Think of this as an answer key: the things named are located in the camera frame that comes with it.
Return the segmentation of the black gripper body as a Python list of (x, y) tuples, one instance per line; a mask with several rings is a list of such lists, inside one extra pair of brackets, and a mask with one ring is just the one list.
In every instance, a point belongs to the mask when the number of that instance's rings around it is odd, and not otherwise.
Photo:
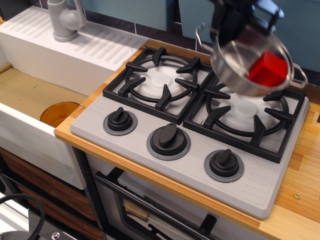
[(270, 35), (278, 19), (285, 15), (272, 0), (213, 0), (212, 42), (225, 45), (235, 40), (246, 27)]

